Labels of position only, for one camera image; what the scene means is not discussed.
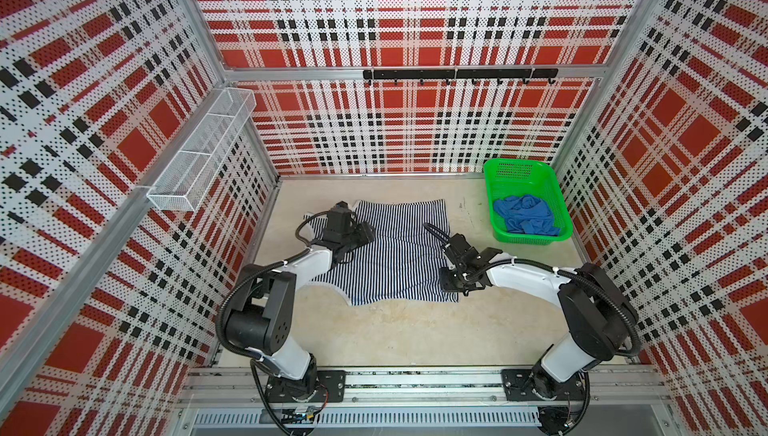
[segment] red plaid pattern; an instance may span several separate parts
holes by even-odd
[[[562,184],[695,434],[764,434],[768,0],[662,0]]]
[[[637,0],[197,0],[231,68],[603,63]]]
[[[4,351],[212,81],[177,0],[0,0],[0,18]],[[165,430],[266,197],[246,148],[203,209],[146,216],[0,434]]]
[[[251,82],[278,172],[482,171],[493,157],[550,162],[591,80]]]

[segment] striped shirt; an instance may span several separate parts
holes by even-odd
[[[450,234],[446,202],[382,204],[359,201],[357,219],[368,221],[376,240],[347,255],[340,264],[314,278],[309,284],[339,291],[351,306],[381,299],[417,299],[458,302],[457,293],[440,289],[439,269],[448,262],[440,243],[422,227],[429,222]],[[310,222],[315,234],[326,225],[324,217]]]

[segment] wire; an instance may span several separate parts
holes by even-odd
[[[489,263],[484,267],[478,269],[472,275],[467,277],[467,280],[472,281],[473,278],[479,278],[484,272],[488,271],[490,268],[500,267],[502,265],[511,264],[511,263],[528,265],[530,267],[543,269],[544,271],[549,271],[549,272],[553,271],[552,267],[545,265],[543,263],[540,263],[539,261],[534,261],[532,259],[519,259],[519,258],[515,258],[514,260],[500,259],[498,261],[494,261],[493,263]],[[643,348],[643,343],[640,341],[640,335],[638,335],[638,330],[635,329],[634,324],[632,323],[632,320],[618,303],[616,303],[605,291],[603,291],[602,288],[592,283],[589,279],[582,277],[578,273],[570,273],[569,271],[564,271],[563,269],[559,269],[558,275],[561,277],[570,278],[571,281],[573,281],[574,283],[577,283],[579,286],[586,287],[586,289],[589,289],[592,293],[594,293],[596,297],[605,301],[619,315],[619,318],[621,319],[621,322],[624,324],[624,327],[627,328],[630,341],[632,342],[632,347],[629,348],[629,350],[627,351],[617,351],[616,355],[631,357],[631,356],[637,356],[638,354],[640,354],[640,350]]]
[[[277,417],[277,414],[275,414],[274,410],[272,409],[272,406],[270,406],[270,402],[266,399],[266,396],[264,395],[264,388],[261,387],[261,381],[259,380],[259,374],[256,372],[256,360],[251,359],[250,360],[250,372],[254,375],[254,381],[256,383],[256,391],[259,392],[259,398],[261,398],[261,404],[264,405],[264,409],[266,410],[266,413],[272,418],[272,421],[275,423],[275,426],[281,431],[283,431],[283,434],[286,436],[293,436],[293,431],[286,428],[286,426],[283,424],[283,422]],[[328,399],[328,392],[326,390],[326,401]],[[301,429],[302,434],[306,436],[307,434],[311,433],[312,431],[315,431],[315,428],[312,427],[309,431],[305,431],[305,429]]]
[[[296,259],[303,257],[309,252],[310,252],[310,249],[306,248],[301,253],[297,253],[293,255],[292,257],[286,259],[285,261],[277,261],[275,263],[267,265],[264,268],[259,269],[255,273],[246,276],[245,278],[243,278],[242,281],[237,283],[234,288],[232,288],[232,291],[230,291],[230,294],[228,294],[224,298],[224,301],[221,302],[221,306],[219,306],[219,312],[216,314],[216,323],[214,325],[214,327],[216,328],[216,337],[219,339],[219,343],[221,343],[221,345],[224,346],[224,349],[226,349],[229,352],[233,352],[234,354],[239,354],[240,356],[246,356],[248,358],[254,357],[253,353],[246,351],[245,349],[240,348],[238,346],[235,346],[230,342],[229,339],[227,339],[226,334],[224,332],[224,314],[226,313],[226,310],[229,309],[230,304],[232,304],[232,299],[237,294],[237,292],[245,288],[246,285],[250,285],[256,278],[272,271],[275,268],[280,268],[286,263],[292,263]]]
[[[589,392],[589,373],[585,371],[580,371],[579,374],[583,378],[582,387],[584,388],[584,402],[581,404],[581,409],[579,410],[578,414],[576,414],[576,419],[574,420],[574,423],[565,431],[563,431],[563,434],[568,434],[571,431],[573,431],[574,428],[578,426],[579,423],[581,423],[581,420],[584,419],[584,415],[587,413],[587,408],[589,408],[589,400],[590,400],[590,392]]]
[[[296,239],[300,240],[302,243],[304,243],[305,245],[309,246],[310,245],[310,241],[308,239],[304,238],[303,236],[301,236],[299,234],[299,232],[301,231],[302,228],[304,228],[304,226],[306,226],[306,224],[309,221],[312,221],[312,220],[314,220],[317,217],[321,217],[324,214],[328,214],[328,211],[320,211],[319,213],[315,213],[311,217],[303,220],[301,222],[301,224],[299,225],[299,227],[296,229],[296,232],[294,233],[294,235],[296,236]]]
[[[320,414],[320,412],[321,412],[323,409],[325,409],[325,408],[326,408],[326,406],[328,405],[328,388],[326,388],[326,386],[325,386],[323,383],[319,383],[319,385],[320,385],[320,387],[321,387],[322,389],[325,389],[325,390],[326,390],[326,401],[325,401],[324,403],[322,403],[322,407],[321,407],[320,409],[318,409],[317,411],[315,411],[315,413],[312,415],[312,418],[317,418],[317,415],[318,415],[318,414]]]
[[[448,240],[451,238],[445,231],[441,230],[432,223],[422,223],[422,226],[425,230],[427,230],[429,234],[439,239],[443,244],[447,244]]]
[[[564,431],[558,431],[555,434],[549,434],[545,433],[548,436],[565,436],[566,434],[570,433],[578,426],[579,423],[581,423],[581,420],[584,419],[584,415],[587,413],[587,408],[589,408],[589,401],[590,401],[590,389],[589,389],[589,373],[585,371],[578,372],[579,378],[581,379],[581,385],[584,388],[584,400],[581,402],[581,409],[579,409],[578,413],[576,414],[576,419],[573,420],[573,423],[570,424]],[[546,409],[549,411],[562,411],[564,412],[564,408],[555,408],[552,406],[548,406]],[[568,422],[568,420],[571,419],[571,395],[568,395],[568,415],[565,418],[565,421]]]

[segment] blue cloth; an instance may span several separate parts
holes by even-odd
[[[547,202],[530,194],[506,197],[493,202],[493,210],[504,218],[508,233],[539,234],[556,237],[560,228],[554,225],[554,215]]]

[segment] wire mesh shelf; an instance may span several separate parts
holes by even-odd
[[[251,90],[217,89],[214,104],[160,174],[149,199],[159,210],[196,211],[256,106]]]

